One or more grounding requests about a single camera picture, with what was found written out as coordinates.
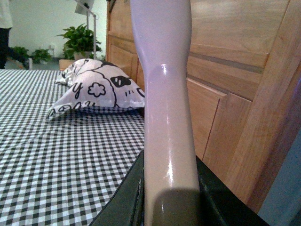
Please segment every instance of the cartoon print pillow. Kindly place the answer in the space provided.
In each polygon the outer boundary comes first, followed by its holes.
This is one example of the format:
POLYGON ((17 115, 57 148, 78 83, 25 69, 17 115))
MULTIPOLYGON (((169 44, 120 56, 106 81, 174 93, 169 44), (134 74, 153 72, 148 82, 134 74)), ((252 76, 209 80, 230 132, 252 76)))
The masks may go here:
POLYGON ((144 107, 144 92, 117 66, 104 61, 81 59, 64 71, 57 83, 70 88, 48 111, 57 113, 84 107, 104 107, 120 112, 144 107))

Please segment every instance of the dark pants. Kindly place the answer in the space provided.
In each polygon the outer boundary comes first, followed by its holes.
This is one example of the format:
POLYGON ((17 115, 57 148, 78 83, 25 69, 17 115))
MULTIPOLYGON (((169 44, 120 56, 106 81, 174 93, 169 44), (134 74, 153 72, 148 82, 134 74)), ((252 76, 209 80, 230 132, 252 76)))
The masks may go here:
POLYGON ((0 69, 4 69, 7 57, 11 57, 21 63, 26 61, 26 58, 12 48, 8 47, 10 28, 0 28, 0 69))

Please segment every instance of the wooden headboard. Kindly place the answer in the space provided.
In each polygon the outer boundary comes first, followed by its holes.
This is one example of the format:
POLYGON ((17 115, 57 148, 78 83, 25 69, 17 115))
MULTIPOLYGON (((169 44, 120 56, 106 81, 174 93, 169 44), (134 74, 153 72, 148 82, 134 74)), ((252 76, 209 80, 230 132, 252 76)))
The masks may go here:
MULTIPOLYGON (((191 0, 196 155, 252 210, 301 127, 301 1, 191 0)), ((108 12, 107 60, 144 89, 129 1, 108 12)))

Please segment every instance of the white plastic handle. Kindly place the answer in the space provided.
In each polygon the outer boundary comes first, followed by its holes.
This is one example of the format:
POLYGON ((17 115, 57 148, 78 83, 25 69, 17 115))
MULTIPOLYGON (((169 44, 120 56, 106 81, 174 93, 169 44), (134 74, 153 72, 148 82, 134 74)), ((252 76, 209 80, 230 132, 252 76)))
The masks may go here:
POLYGON ((131 0, 145 79, 145 225, 197 225, 198 177, 186 64, 189 0, 131 0))

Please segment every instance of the checkered tablecloth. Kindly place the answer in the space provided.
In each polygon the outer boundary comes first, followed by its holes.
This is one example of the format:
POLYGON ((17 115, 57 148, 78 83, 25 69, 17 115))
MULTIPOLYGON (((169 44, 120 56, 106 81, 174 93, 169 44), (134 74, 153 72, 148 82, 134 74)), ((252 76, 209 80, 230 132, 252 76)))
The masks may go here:
POLYGON ((89 225, 143 149, 135 111, 46 120, 59 75, 0 70, 0 226, 89 225))

